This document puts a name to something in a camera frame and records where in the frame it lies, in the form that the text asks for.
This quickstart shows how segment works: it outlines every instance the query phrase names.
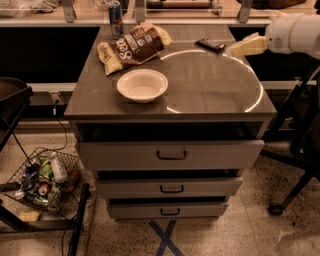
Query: wall outlet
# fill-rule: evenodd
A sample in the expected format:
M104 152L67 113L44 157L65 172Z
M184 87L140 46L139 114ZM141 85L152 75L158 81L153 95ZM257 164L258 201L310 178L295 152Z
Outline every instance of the wall outlet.
M64 101L63 101L63 98L62 98L60 92L49 92L49 95L50 95L54 105L55 104L64 105Z

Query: drawer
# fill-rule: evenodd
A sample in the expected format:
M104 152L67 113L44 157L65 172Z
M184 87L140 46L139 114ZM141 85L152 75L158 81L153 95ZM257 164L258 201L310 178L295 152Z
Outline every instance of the drawer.
M115 198L233 196L242 177L211 179L96 180L98 194Z
M119 219L160 219L185 217L214 217L224 214L226 202L155 203L155 204L108 204L111 218Z
M80 142L89 170L191 170L251 168L262 140L208 142Z

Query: gray countertop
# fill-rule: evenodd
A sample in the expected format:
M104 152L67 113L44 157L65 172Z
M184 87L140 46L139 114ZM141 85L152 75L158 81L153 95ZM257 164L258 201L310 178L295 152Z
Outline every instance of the gray countertop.
M109 76L96 45L112 41L109 26L102 26L92 47L65 117L69 120L237 120L271 118L276 113L252 69L225 54L194 45L211 37L230 45L234 39L225 25L159 25L173 43L152 60ZM135 103L117 90L118 79L134 69L153 69L168 79L168 89L151 103Z

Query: tape cross on floor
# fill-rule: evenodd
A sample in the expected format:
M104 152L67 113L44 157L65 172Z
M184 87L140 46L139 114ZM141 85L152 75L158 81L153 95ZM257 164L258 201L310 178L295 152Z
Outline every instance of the tape cross on floor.
M175 256L183 256L183 253L178 249L178 247L170 239L170 236L172 234L172 231L173 231L175 224L176 224L175 220L170 220L168 223L168 226L166 228L166 231L163 233L160 226L154 220L149 222L149 225L161 238L161 243L160 243L160 246L159 246L159 249L157 251L156 256L164 255L164 251L167 247L172 251L172 253Z

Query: wire basket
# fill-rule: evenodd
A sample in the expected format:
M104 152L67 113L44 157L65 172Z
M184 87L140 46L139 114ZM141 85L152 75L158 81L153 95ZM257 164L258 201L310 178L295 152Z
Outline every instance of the wire basket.
M54 151L37 148L3 186L5 195L32 208L59 212L81 178L79 157L56 151L67 172L57 183L51 167Z

